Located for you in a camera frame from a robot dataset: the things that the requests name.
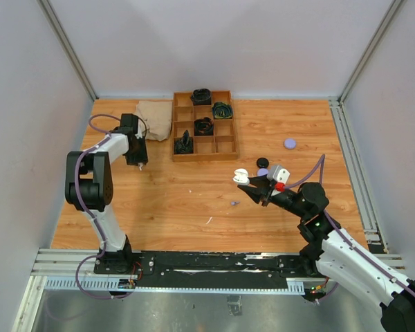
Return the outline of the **white earbud case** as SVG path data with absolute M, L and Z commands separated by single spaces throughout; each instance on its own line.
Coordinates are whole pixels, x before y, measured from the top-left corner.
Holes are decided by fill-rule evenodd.
M 232 180 L 237 184 L 237 185 L 249 185 L 250 184 L 250 179 L 249 179 L 249 174 L 248 171 L 244 168 L 239 168 L 236 169 L 234 171 L 234 176 L 232 178 Z

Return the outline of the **black earbud case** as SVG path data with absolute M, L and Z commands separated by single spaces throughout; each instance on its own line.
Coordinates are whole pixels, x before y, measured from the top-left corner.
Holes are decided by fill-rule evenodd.
M 260 157 L 256 161 L 256 165 L 259 169 L 267 168 L 269 166 L 269 160 L 264 157 Z

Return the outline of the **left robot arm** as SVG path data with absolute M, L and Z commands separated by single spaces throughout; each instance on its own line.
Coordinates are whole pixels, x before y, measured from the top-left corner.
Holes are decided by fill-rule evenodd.
M 148 163 L 144 120 L 132 113 L 112 118 L 118 126 L 101 130 L 104 138 L 100 142 L 83 151 L 71 151 L 66 157 L 65 199 L 90 221 L 98 237 L 96 274 L 126 274 L 134 265 L 128 236 L 121 230 L 111 205 L 111 164 L 121 157 L 126 164 L 140 169 Z

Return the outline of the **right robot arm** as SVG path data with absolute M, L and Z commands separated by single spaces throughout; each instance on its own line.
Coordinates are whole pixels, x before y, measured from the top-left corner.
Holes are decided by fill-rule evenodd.
M 292 191 L 276 177 L 251 178 L 245 169 L 237 169 L 233 181 L 255 203 L 272 203 L 300 218 L 307 245 L 299 267 L 306 276 L 321 274 L 341 285 L 380 317 L 385 331 L 415 331 L 415 279 L 379 260 L 330 217 L 320 183 Z

